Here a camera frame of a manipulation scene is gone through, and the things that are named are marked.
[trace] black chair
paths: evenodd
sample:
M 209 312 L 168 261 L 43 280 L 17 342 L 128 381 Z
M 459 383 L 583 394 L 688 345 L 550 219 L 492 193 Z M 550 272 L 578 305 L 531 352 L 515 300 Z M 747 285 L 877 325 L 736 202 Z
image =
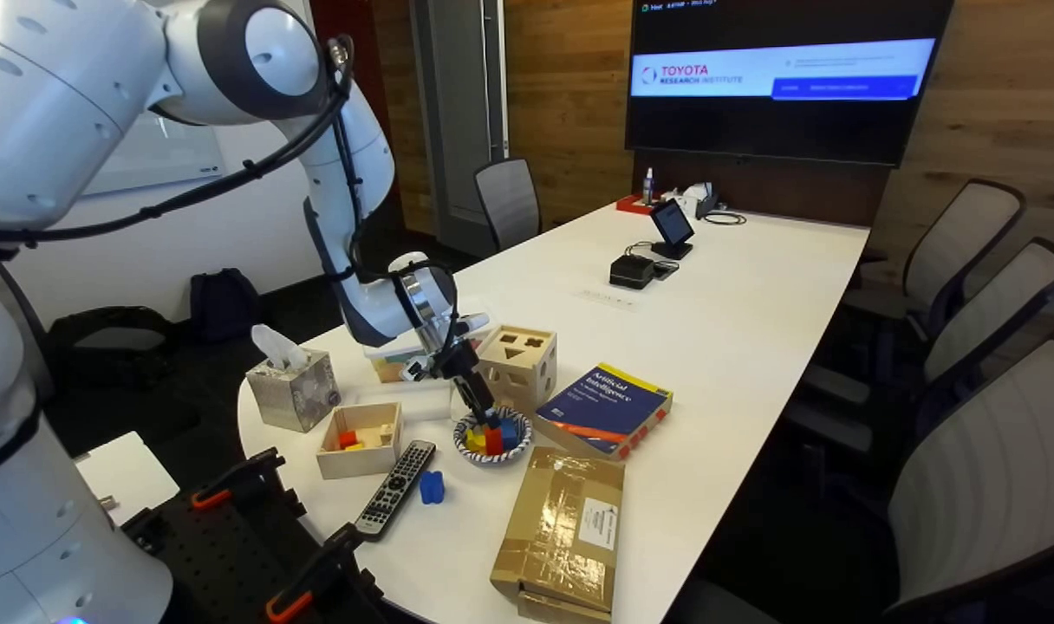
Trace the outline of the black chair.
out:
M 709 582 L 804 624 L 945 619 L 1054 574 L 1054 339 L 909 454 L 882 516 L 753 475 L 707 565 Z M 699 619 L 693 602 L 673 617 Z
M 788 412 L 788 426 L 852 456 L 893 468 L 909 442 L 931 426 L 968 373 L 1034 317 L 1054 293 L 1054 246 L 1027 243 L 930 342 L 916 379 L 888 372 L 860 381 L 827 366 L 806 366 Z
M 964 305 L 964 277 L 1018 220 L 1022 209 L 1027 202 L 1018 189 L 992 179 L 968 179 L 909 251 L 893 291 L 871 287 L 871 298 L 852 293 L 843 300 L 817 345 L 817 361 L 871 373 L 871 364 L 877 361 L 877 342 L 871 337 L 877 332 L 897 339 L 882 357 L 921 357 L 921 345 Z
M 499 160 L 473 174 L 495 250 L 537 236 L 537 193 L 525 160 Z

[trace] wooden wall panel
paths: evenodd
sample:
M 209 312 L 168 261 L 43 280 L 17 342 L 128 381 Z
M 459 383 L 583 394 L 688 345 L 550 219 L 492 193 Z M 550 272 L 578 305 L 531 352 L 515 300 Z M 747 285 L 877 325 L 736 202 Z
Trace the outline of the wooden wall panel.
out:
M 628 0 L 506 0 L 510 146 L 531 161 L 543 220 L 632 189 L 628 39 Z
M 381 46 L 374 26 L 374 5 L 369 0 L 313 0 L 314 30 L 318 39 L 351 34 L 354 39 L 354 77 L 381 117 L 389 120 L 389 94 L 385 94 L 385 71 L 381 71 Z
M 391 101 L 389 141 L 395 153 L 395 188 L 402 202 L 402 220 L 413 232 L 432 232 L 421 101 L 416 77 L 409 0 L 374 0 L 369 5 L 379 25 L 385 91 Z
M 1003 179 L 1029 202 L 1018 228 L 978 265 L 978 287 L 1029 236 L 1054 243 L 1054 0 L 955 0 L 903 165 L 877 216 L 874 240 L 891 251 L 882 280 L 897 280 L 909 250 L 968 178 Z M 1054 308 L 1029 337 L 1049 330 Z
M 428 232 L 406 0 L 379 0 L 374 10 L 406 216 L 413 228 Z M 531 160 L 543 220 L 563 220 L 628 193 L 635 188 L 635 160 L 622 147 L 632 0 L 506 0 L 506 10 L 514 153 Z M 888 182 L 849 165 L 768 161 L 729 161 L 718 178 L 721 189 L 745 209 L 791 210 L 806 198 L 862 219 L 880 203 L 874 246 L 891 251 L 880 265 L 888 280 L 968 178 L 992 178 L 1029 198 L 1022 226 L 978 272 L 997 265 L 1029 236 L 1054 240 L 1054 0 L 955 0 L 903 165 Z

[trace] television screen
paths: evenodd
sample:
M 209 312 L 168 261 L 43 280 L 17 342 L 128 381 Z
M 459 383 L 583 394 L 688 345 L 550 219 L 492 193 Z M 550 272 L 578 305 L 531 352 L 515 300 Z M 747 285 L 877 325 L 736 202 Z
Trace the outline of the television screen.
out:
M 893 165 L 945 15 L 930 0 L 641 0 L 628 146 Z
M 902 105 L 921 94 L 931 48 L 897 39 L 654 52 L 632 57 L 632 98 Z

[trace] colorful book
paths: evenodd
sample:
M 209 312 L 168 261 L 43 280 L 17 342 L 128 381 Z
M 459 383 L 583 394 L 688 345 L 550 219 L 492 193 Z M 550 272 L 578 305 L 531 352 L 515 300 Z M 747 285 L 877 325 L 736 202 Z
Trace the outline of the colorful book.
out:
M 560 387 L 537 416 L 603 454 L 628 456 L 665 419 L 673 391 L 612 364 L 596 364 Z

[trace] wooden block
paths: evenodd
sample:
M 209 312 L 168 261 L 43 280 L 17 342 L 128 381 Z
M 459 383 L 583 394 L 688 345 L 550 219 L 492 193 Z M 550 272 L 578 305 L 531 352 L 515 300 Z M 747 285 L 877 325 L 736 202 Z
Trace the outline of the wooden block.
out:
M 477 345 L 481 373 L 495 397 L 540 405 L 555 391 L 559 337 L 525 325 L 499 325 Z

